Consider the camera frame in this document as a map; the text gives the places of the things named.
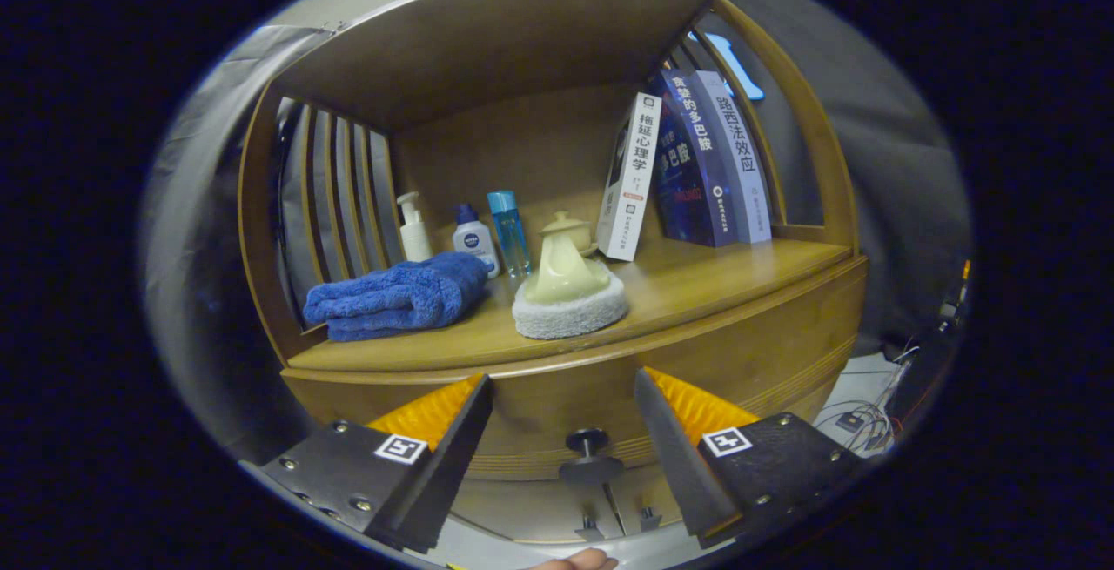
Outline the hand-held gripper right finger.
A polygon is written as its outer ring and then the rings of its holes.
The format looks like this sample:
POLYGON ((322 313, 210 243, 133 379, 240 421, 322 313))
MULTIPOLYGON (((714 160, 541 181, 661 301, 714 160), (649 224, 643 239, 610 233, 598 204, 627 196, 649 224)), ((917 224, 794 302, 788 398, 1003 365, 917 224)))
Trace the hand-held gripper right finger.
POLYGON ((760 417, 657 368, 638 368, 634 392, 681 521, 702 547, 760 546, 868 466, 792 412, 760 417))

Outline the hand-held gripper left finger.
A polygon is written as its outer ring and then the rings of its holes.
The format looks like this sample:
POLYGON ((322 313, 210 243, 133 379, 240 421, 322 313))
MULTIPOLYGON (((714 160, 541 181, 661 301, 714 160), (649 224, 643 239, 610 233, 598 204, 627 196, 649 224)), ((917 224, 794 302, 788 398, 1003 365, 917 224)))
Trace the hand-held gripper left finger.
POLYGON ((476 374, 367 424, 335 419, 244 470, 339 530, 428 553, 494 411, 494 381, 476 374))

